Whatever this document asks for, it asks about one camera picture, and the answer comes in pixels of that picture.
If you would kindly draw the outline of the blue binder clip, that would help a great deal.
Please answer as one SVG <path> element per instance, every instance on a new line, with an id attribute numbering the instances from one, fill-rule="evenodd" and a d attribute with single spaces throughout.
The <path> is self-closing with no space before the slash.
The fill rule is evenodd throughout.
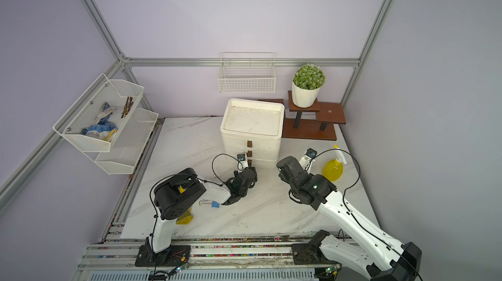
<path id="1" fill-rule="evenodd" d="M 219 208 L 220 204 L 216 201 L 209 201 L 209 200 L 201 200 L 199 201 L 199 205 L 210 205 L 212 208 Z"/>

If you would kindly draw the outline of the white plastic drawer unit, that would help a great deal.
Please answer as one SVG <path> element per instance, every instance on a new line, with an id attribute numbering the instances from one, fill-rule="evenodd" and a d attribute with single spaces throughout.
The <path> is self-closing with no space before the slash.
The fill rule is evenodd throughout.
<path id="1" fill-rule="evenodd" d="M 283 104 L 230 99 L 220 126 L 226 153 L 246 154 L 252 166 L 275 168 L 284 119 Z"/>

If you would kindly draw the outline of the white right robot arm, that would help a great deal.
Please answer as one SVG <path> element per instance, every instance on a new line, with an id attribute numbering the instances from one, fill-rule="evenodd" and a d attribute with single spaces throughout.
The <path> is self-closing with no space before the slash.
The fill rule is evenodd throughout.
<path id="1" fill-rule="evenodd" d="M 422 251 L 416 244 L 402 243 L 385 233 L 353 207 L 335 184 L 322 175 L 307 172 L 294 157 L 281 159 L 277 169 L 281 180 L 290 185 L 295 201 L 334 221 L 357 242 L 353 246 L 327 231 L 319 231 L 310 245 L 325 260 L 345 265 L 367 280 L 420 277 Z"/>

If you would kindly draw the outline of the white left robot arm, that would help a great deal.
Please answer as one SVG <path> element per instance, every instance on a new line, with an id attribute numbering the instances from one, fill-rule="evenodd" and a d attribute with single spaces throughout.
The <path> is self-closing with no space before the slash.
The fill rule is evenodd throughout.
<path id="1" fill-rule="evenodd" d="M 153 189 L 152 204 L 156 220 L 148 242 L 155 254 L 171 247 L 171 238 L 178 218 L 200 200 L 232 205 L 247 196 L 258 181 L 255 167 L 243 167 L 222 185 L 199 179 L 195 170 L 186 168 L 171 175 Z"/>

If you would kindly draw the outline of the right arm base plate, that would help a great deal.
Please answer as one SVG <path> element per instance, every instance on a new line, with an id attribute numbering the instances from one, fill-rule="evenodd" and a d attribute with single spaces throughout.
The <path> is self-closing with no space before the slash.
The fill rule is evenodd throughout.
<path id="1" fill-rule="evenodd" d="M 308 243 L 300 243 L 292 245 L 293 260 L 296 265 L 311 265 L 311 264 L 338 264 L 338 261 L 329 260 L 321 252 L 321 242 L 332 236 L 328 231 L 320 230 Z"/>

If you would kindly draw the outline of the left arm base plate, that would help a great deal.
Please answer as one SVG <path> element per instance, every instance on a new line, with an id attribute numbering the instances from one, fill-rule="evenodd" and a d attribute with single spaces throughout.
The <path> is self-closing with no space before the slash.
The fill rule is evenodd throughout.
<path id="1" fill-rule="evenodd" d="M 141 245 L 135 260 L 136 267 L 179 267 L 188 262 L 191 247 L 188 245 L 171 245 L 166 250 L 155 253 L 146 238 Z"/>

